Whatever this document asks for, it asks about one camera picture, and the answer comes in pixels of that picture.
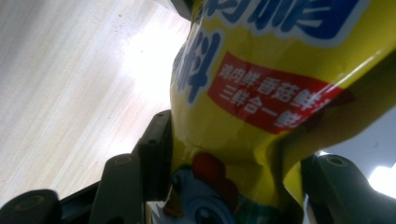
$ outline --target wooden surface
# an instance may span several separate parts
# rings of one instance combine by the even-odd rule
[[[132,151],[170,106],[189,28],[149,0],[0,0],[0,206],[31,189],[63,198]]]

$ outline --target plastic package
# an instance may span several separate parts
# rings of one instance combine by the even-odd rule
[[[392,0],[194,1],[171,85],[173,190],[154,222],[301,223],[299,161],[359,130],[340,121],[377,93],[361,87],[389,83],[388,65],[360,79],[395,50],[395,11]]]

